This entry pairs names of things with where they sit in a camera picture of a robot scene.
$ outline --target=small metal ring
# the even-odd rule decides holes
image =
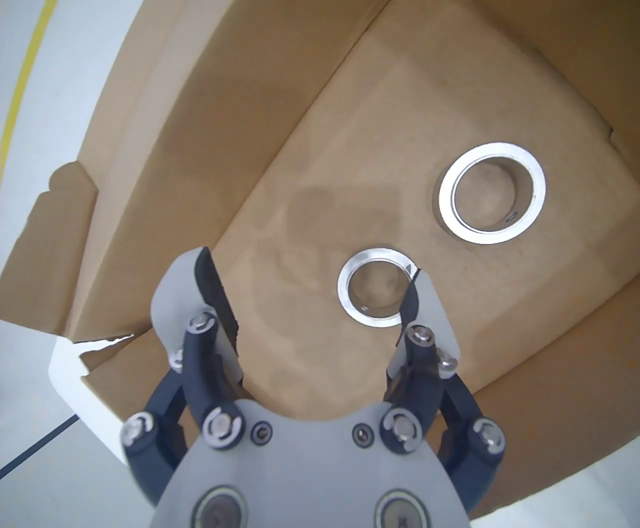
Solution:
[[[400,312],[388,317],[368,316],[362,312],[362,309],[359,310],[351,300],[349,283],[353,275],[362,266],[370,264],[371,262],[388,262],[393,264],[407,276],[409,281],[413,279],[413,276],[418,270],[417,266],[409,257],[390,248],[370,248],[360,251],[360,253],[356,253],[352,258],[347,260],[338,276],[338,299],[340,299],[340,304],[353,319],[367,326],[386,328],[400,324]]]
[[[489,160],[507,168],[515,183],[516,198],[501,220],[478,229],[460,216],[456,190],[471,167]],[[474,244],[499,244],[522,234],[534,223],[542,210],[546,192],[545,174],[530,152],[512,143],[486,143],[465,152],[449,167],[435,189],[435,213],[445,228],[462,240]]]
[[[264,429],[266,431],[266,436],[260,437],[261,430]],[[251,441],[255,445],[265,445],[268,444],[273,436],[273,428],[269,422],[258,422],[251,429]]]
[[[353,438],[354,443],[362,449],[371,447],[375,440],[373,428],[364,423],[355,424],[351,431],[351,437]]]

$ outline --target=screw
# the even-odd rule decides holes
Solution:
[[[351,436],[358,447],[366,448],[373,444],[373,429],[367,424],[357,424],[353,428]]]
[[[474,423],[474,431],[478,433],[481,440],[487,446],[487,451],[491,454],[498,454],[504,451],[505,438],[501,428],[489,418],[479,418]]]
[[[268,444],[272,434],[273,429],[271,429],[269,422],[258,422],[251,430],[251,441],[255,445]]]
[[[191,318],[189,326],[194,330],[203,330],[209,324],[211,319],[213,319],[213,314],[210,314],[209,312],[202,312],[199,316]]]
[[[447,354],[442,348],[438,348],[438,364],[446,372],[453,372],[458,368],[458,360]]]
[[[435,336],[431,331],[431,328],[422,326],[421,324],[415,324],[407,330],[407,336],[409,339],[416,343],[416,345],[428,347],[435,343]]]
[[[154,418],[151,413],[144,411],[135,413],[122,424],[120,441],[125,447],[131,447],[137,439],[142,438],[142,436],[151,431],[153,427]]]
[[[406,416],[398,415],[394,418],[394,434],[396,438],[400,442],[406,442],[407,440],[412,440],[415,438],[417,434],[415,430],[415,425],[413,422]]]
[[[220,413],[209,424],[209,432],[216,438],[224,438],[231,432],[231,416]]]
[[[202,423],[202,437],[213,449],[226,449],[238,441],[244,431],[242,416],[232,417],[222,407],[211,411]]]
[[[178,374],[182,374],[182,356],[181,348],[169,354],[169,366]]]

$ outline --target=washer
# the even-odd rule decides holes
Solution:
[[[513,178],[516,198],[509,212],[490,227],[478,229],[460,216],[456,190],[471,167],[489,161],[503,167]],[[527,230],[542,210],[547,185],[538,160],[524,148],[512,143],[486,143],[460,156],[436,186],[435,214],[451,234],[474,244],[499,244]]]
[[[386,328],[400,324],[399,311],[386,317],[373,317],[367,315],[369,309],[366,306],[357,301],[354,302],[354,299],[352,299],[351,292],[349,291],[349,283],[353,275],[362,266],[371,262],[389,262],[397,266],[406,275],[409,282],[411,282],[418,270],[417,266],[409,257],[390,248],[369,248],[360,251],[347,260],[338,276],[338,299],[340,299],[340,304],[353,319],[367,326]]]

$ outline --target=metal ring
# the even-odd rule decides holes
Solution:
[[[207,506],[211,506],[211,502],[220,499],[227,499],[227,501],[230,501],[230,503],[227,502],[227,504],[224,504],[227,512],[229,512],[229,510],[233,509],[233,507],[235,506],[235,508],[237,509],[237,513],[239,513],[239,516],[237,516],[237,518],[235,519],[236,523],[234,523],[234,526],[232,526],[232,528],[246,528],[247,519],[249,517],[246,500],[238,490],[232,488],[231,486],[219,486],[205,493],[205,495],[198,501],[198,504],[193,510],[191,526],[193,528],[209,528],[211,524],[205,524],[203,522],[203,517],[205,517],[205,509]]]
[[[362,266],[371,262],[389,262],[397,266],[407,276],[409,281],[413,279],[418,268],[413,261],[403,255],[402,253],[392,250],[390,248],[370,248],[368,250],[356,253],[352,258],[347,260],[346,264],[342,267],[340,275],[338,276],[338,299],[342,308],[359,323],[366,324],[367,326],[375,326],[377,328],[386,328],[388,326],[395,326],[400,324],[400,312],[392,314],[387,317],[373,317],[367,315],[368,308],[361,306],[356,307],[351,299],[349,293],[349,283],[353,278],[353,275]]]
[[[515,183],[516,198],[500,221],[478,229],[460,216],[456,190],[471,167],[489,160],[509,172]],[[486,143],[455,160],[436,186],[436,192],[435,213],[450,233],[474,244],[499,244],[515,238],[534,223],[542,210],[547,185],[542,167],[530,152],[512,143]]]

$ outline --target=cardboard box flap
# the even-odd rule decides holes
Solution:
[[[127,32],[78,153],[78,161],[98,188],[111,169],[131,113],[186,5],[185,0],[142,2]]]
[[[216,244],[386,1],[186,3],[100,186],[72,340],[149,328],[171,261]]]
[[[640,3],[636,0],[481,0],[540,50],[633,154],[640,179]]]
[[[78,162],[52,174],[0,277],[0,319],[65,335],[96,196]]]

